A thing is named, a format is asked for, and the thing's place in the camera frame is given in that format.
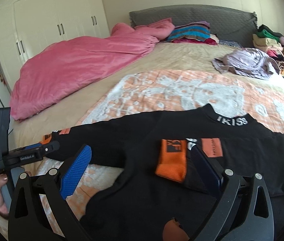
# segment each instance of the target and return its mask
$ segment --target headboard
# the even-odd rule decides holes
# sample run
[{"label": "headboard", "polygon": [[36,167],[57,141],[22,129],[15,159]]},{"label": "headboard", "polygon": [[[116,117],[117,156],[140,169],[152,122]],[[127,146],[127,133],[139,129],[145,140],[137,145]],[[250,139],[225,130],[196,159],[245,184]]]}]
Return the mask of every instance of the headboard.
[{"label": "headboard", "polygon": [[130,12],[131,26],[148,25],[172,18],[175,26],[207,21],[211,34],[220,40],[235,41],[243,47],[253,47],[252,34],[257,31],[256,14],[226,7],[202,4],[170,5]]}]

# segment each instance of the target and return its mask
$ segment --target green garment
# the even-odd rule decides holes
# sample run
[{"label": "green garment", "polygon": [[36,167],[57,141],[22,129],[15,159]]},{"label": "green garment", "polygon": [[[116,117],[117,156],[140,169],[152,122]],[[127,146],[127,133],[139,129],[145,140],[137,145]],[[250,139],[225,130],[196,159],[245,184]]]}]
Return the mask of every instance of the green garment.
[{"label": "green garment", "polygon": [[263,29],[261,32],[257,32],[257,36],[260,38],[271,38],[276,40],[278,43],[280,42],[280,38],[273,36],[272,34],[268,33],[265,29]]}]

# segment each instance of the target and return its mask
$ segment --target beige bed sheet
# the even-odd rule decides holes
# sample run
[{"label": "beige bed sheet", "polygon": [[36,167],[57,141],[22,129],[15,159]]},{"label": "beige bed sheet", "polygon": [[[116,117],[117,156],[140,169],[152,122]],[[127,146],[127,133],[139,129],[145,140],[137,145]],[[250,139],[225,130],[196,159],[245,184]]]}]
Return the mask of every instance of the beige bed sheet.
[{"label": "beige bed sheet", "polygon": [[[59,103],[47,108],[41,113],[14,124],[14,137],[17,147],[34,144],[42,140],[42,136],[54,130],[75,126],[82,116],[98,100],[114,87],[124,76],[148,70],[202,70],[218,73],[211,60],[236,50],[225,45],[211,46],[204,44],[172,44],[160,43],[154,51],[144,58],[130,64],[117,73],[69,95]],[[225,76],[250,82],[262,88],[284,92],[284,79],[273,75],[270,80],[259,80],[232,73]],[[36,173],[40,162],[27,165],[25,168]]]}]

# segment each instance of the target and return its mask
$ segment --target metal screw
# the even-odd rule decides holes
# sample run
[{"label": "metal screw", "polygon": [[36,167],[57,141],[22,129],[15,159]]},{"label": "metal screw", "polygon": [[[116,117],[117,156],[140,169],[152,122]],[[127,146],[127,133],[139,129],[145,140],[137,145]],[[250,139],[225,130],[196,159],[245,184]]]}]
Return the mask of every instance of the metal screw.
[{"label": "metal screw", "polygon": [[256,174],[255,174],[255,177],[256,177],[257,179],[262,179],[262,175],[259,174],[259,173],[256,173]]},{"label": "metal screw", "polygon": [[20,179],[24,179],[24,178],[26,178],[26,177],[27,177],[27,174],[26,174],[26,173],[22,173],[22,174],[20,174],[20,176],[19,176]]},{"label": "metal screw", "polygon": [[51,176],[56,175],[57,173],[57,169],[56,168],[52,168],[49,172],[48,172]]},{"label": "metal screw", "polygon": [[228,175],[228,176],[232,176],[233,175],[233,171],[231,169],[226,169],[225,170],[225,173]]}]

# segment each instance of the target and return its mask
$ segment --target white wardrobe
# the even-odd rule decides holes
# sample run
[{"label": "white wardrobe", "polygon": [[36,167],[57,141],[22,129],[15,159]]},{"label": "white wardrobe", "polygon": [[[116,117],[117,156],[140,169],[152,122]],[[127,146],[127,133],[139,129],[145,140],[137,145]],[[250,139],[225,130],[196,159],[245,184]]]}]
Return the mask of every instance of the white wardrobe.
[{"label": "white wardrobe", "polygon": [[109,36],[102,0],[0,0],[0,64],[10,89],[28,59],[80,36]]}]

